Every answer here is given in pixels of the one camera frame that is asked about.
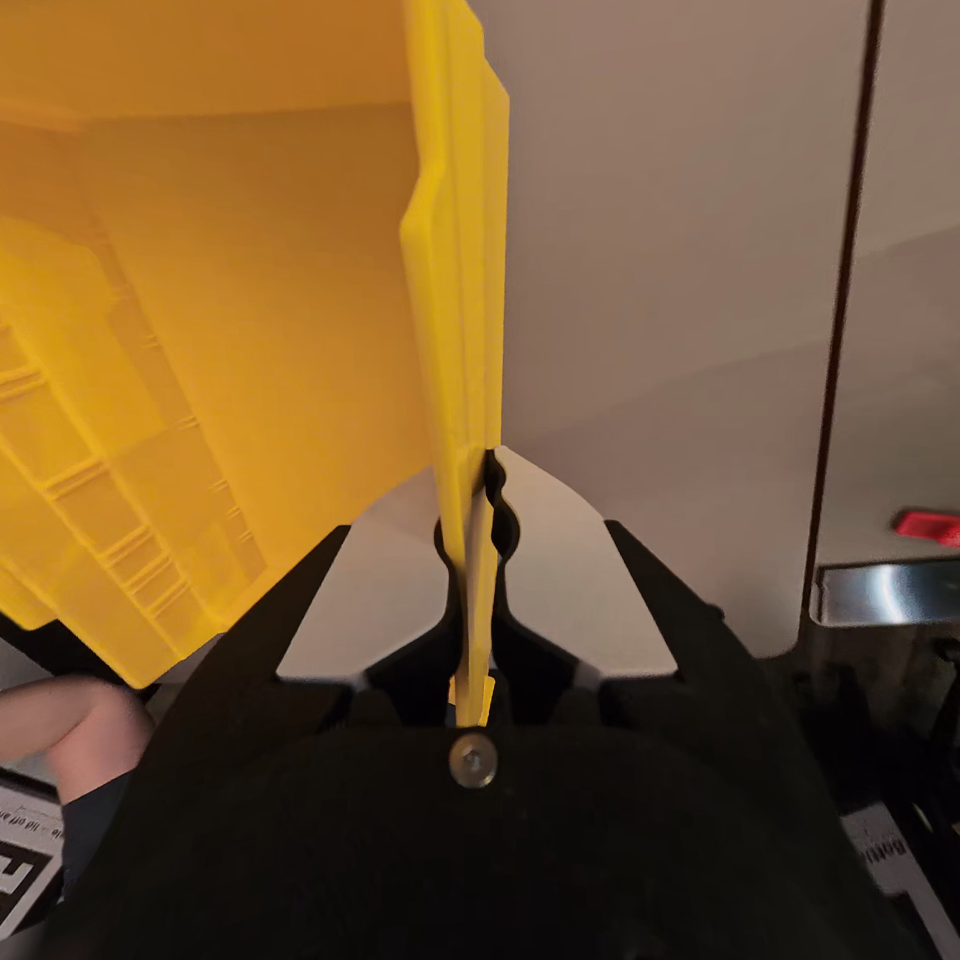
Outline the person's left forearm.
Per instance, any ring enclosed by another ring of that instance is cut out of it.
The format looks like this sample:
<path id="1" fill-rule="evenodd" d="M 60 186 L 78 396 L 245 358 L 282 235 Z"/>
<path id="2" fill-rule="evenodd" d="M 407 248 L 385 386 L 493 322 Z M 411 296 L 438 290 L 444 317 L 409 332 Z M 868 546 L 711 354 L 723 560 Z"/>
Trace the person's left forearm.
<path id="1" fill-rule="evenodd" d="M 134 692 L 90 677 L 1 693 L 1 763 L 42 756 L 66 805 L 133 771 L 156 728 Z"/>

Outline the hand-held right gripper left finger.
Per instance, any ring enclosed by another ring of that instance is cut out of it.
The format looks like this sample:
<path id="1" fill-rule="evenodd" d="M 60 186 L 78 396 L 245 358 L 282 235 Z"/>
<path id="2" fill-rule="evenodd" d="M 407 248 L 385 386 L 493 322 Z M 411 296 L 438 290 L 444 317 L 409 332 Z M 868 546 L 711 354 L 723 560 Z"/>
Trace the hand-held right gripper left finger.
<path id="1" fill-rule="evenodd" d="M 441 727 L 459 665 L 460 585 L 427 467 L 349 526 L 276 676 L 379 690 L 403 724 Z"/>

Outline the small red object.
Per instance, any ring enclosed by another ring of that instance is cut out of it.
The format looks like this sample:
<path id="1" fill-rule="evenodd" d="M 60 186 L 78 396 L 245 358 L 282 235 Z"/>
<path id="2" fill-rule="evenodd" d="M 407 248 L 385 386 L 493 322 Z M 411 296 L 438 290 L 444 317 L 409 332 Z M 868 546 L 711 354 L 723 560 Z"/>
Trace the small red object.
<path id="1" fill-rule="evenodd" d="M 904 509 L 895 515 L 891 530 L 897 536 L 959 548 L 959 513 Z"/>

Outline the yellow plastic bin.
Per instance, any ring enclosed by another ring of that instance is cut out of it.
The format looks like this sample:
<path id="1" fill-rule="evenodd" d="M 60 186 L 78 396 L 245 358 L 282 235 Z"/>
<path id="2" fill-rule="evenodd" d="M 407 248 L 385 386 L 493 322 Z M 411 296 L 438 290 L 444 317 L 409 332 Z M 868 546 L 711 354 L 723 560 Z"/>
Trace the yellow plastic bin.
<path id="1" fill-rule="evenodd" d="M 509 97 L 468 2 L 2 2 L 2 613 L 135 689 L 500 442 Z"/>

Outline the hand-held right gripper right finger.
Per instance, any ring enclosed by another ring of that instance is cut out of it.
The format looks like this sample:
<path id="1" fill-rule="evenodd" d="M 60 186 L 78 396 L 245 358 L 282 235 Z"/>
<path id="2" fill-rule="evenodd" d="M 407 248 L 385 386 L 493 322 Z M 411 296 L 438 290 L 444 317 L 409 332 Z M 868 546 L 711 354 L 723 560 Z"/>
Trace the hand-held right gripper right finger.
<path id="1" fill-rule="evenodd" d="M 570 690 L 673 677 L 678 665 L 601 513 L 506 446 L 486 453 L 496 552 L 491 655 L 515 724 Z"/>

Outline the silver metal stand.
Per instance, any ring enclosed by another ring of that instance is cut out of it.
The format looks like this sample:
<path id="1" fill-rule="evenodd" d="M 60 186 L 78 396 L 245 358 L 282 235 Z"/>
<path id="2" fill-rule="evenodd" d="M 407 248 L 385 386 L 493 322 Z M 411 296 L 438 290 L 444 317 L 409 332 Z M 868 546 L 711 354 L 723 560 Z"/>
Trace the silver metal stand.
<path id="1" fill-rule="evenodd" d="M 814 580 L 809 615 L 829 629 L 958 623 L 959 560 L 821 567 Z"/>

